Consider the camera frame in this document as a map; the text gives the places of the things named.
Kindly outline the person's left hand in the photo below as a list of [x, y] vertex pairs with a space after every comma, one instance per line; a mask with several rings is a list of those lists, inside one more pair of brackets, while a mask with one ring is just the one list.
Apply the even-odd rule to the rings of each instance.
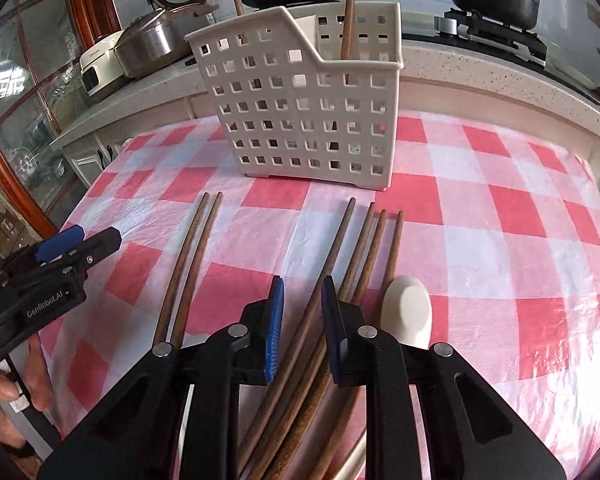
[[[45, 356], [38, 334], [28, 340], [29, 353], [24, 364], [24, 381], [31, 393], [34, 407], [41, 411], [49, 411], [53, 404], [53, 387]], [[0, 403], [18, 399], [17, 386], [0, 372]], [[8, 419], [0, 405], [0, 442], [11, 448], [23, 448], [26, 439]]]

